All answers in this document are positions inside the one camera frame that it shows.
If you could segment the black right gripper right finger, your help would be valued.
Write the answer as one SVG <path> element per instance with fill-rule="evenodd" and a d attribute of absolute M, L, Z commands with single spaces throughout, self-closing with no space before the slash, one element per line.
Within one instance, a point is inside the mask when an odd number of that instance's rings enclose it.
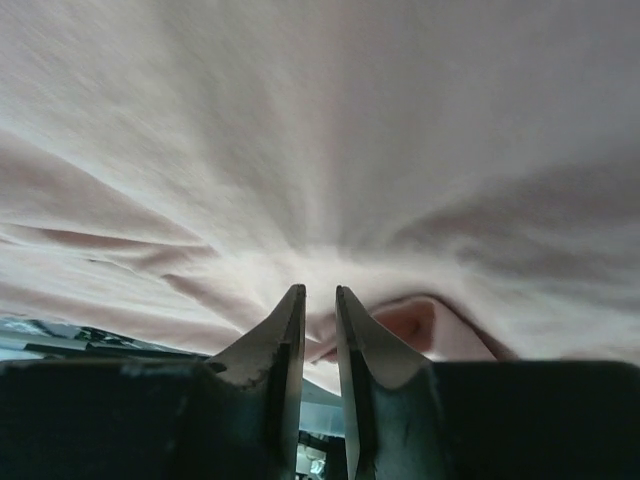
<path fill-rule="evenodd" d="M 635 479 L 639 370 L 433 362 L 336 290 L 352 479 Z"/>

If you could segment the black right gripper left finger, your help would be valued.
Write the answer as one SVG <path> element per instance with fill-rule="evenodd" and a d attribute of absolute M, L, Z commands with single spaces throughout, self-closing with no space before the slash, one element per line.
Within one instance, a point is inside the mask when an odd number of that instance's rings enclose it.
<path fill-rule="evenodd" d="M 1 365 L 5 479 L 291 479 L 306 290 L 208 360 Z"/>

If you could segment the pink printed t-shirt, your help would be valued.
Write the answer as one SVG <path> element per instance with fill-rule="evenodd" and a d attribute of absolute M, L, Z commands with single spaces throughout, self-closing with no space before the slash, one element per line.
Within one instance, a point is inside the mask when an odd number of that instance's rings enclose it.
<path fill-rule="evenodd" d="M 5 1 L 1 312 L 214 354 L 307 288 L 434 360 L 639 360 L 635 1 Z"/>

